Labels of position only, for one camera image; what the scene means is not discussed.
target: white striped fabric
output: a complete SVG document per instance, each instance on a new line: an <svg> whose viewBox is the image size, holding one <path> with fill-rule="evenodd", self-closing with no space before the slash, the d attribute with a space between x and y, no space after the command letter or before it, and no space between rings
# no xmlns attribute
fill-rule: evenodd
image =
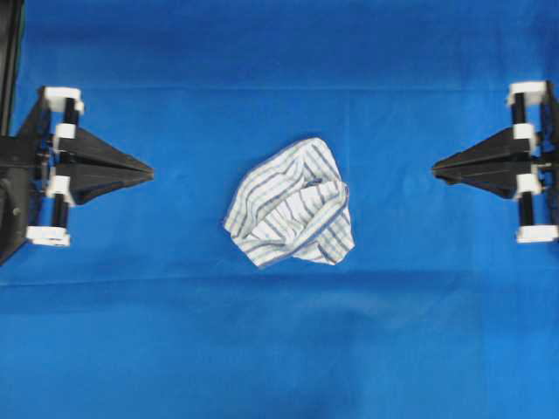
<svg viewBox="0 0 559 419"><path fill-rule="evenodd" d="M355 246L349 191L320 138L296 142L251 170L224 220L258 267L289 258L337 264Z"/></svg>

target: striped towel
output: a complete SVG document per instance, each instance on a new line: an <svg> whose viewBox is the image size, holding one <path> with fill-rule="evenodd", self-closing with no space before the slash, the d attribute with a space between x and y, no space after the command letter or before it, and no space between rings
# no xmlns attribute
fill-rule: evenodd
<svg viewBox="0 0 559 419"><path fill-rule="evenodd" d="M348 186L320 138L294 143L251 170L224 220L260 268L293 256L337 264L353 249Z"/></svg>

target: blue cloth surface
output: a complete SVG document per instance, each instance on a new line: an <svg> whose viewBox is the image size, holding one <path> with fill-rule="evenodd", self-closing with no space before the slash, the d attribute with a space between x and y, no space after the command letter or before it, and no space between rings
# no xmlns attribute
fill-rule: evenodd
<svg viewBox="0 0 559 419"><path fill-rule="evenodd" d="M559 81L558 19L528 0L29 0L13 127L39 86L78 87L81 125L155 181L0 270L0 417L558 417L559 246L516 244L514 203L430 173L510 124L509 83ZM258 271L229 202L314 136L356 248Z"/></svg>

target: crumpled cloth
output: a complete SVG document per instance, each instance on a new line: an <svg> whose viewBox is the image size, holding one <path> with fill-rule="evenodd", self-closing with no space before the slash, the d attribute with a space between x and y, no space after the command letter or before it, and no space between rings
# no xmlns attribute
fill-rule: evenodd
<svg viewBox="0 0 559 419"><path fill-rule="evenodd" d="M348 185L328 145L311 138L245 176L224 227L260 268L289 257L338 264L355 246L348 203Z"/></svg>

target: blue stripe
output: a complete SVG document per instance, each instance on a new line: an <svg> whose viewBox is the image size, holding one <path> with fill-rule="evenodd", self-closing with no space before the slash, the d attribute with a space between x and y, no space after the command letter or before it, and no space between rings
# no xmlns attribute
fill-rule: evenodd
<svg viewBox="0 0 559 419"><path fill-rule="evenodd" d="M338 244L346 251L346 253L349 252L348 246L345 245L345 243L334 233L334 231L330 227L328 227L328 231L335 238L335 241L338 242Z"/></svg>
<svg viewBox="0 0 559 419"><path fill-rule="evenodd" d="M279 238L283 239L284 241L286 240L286 237L283 234L281 234L281 232L278 229L276 229L275 226L272 223L270 223L266 218L264 219L264 223L266 223L266 225L270 227L273 230L273 232L279 236Z"/></svg>
<svg viewBox="0 0 559 419"><path fill-rule="evenodd" d="M318 147L316 147L313 144L313 148L314 151L316 151L316 154L322 159L322 161L324 161L324 164L326 164L328 166L328 168L332 171L332 173L334 174L336 179L340 179L340 175L338 174L337 170L334 170L334 168L330 165L330 163L328 163L328 160L326 160L326 158L324 157L324 155L322 155L322 152L318 149Z"/></svg>

